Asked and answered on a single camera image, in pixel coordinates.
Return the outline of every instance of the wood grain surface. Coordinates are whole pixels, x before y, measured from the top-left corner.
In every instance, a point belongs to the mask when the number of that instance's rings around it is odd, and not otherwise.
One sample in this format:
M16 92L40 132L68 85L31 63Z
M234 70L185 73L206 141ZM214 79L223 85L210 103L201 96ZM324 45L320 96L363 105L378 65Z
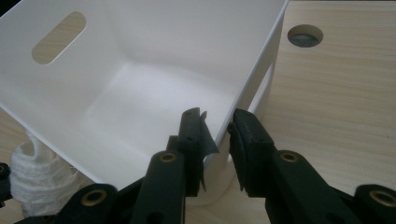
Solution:
M293 46L288 30L317 26L322 42ZM303 154L332 186L353 194L361 184L396 189L396 3L290 2L271 96L262 121L279 149ZM0 112L0 161L26 137ZM0 223L20 219L15 201ZM269 223L264 199L231 184L206 206L188 206L187 223Z

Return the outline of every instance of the white box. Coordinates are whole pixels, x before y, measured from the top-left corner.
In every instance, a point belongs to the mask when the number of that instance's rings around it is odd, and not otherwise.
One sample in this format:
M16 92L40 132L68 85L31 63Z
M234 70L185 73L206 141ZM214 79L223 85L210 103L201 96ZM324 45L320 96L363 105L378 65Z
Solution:
M146 173L183 111L201 107L220 154L205 160L208 191L192 203L210 203L234 174L226 133L234 109L262 113L287 3L21 1L0 19L0 106L118 189ZM73 12L85 28L52 62L37 63L33 48Z

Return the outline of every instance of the white plastic bin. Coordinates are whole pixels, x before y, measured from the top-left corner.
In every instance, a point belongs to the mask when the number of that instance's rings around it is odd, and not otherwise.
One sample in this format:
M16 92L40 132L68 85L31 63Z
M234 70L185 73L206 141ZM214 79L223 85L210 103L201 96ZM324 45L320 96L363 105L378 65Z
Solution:
M265 104L287 3L21 1L0 19L0 106L82 173L118 189L146 173L183 111L201 107L220 154L205 161L208 191L191 203L210 203L234 174L226 133L234 109ZM38 63L33 49L71 13L83 30Z

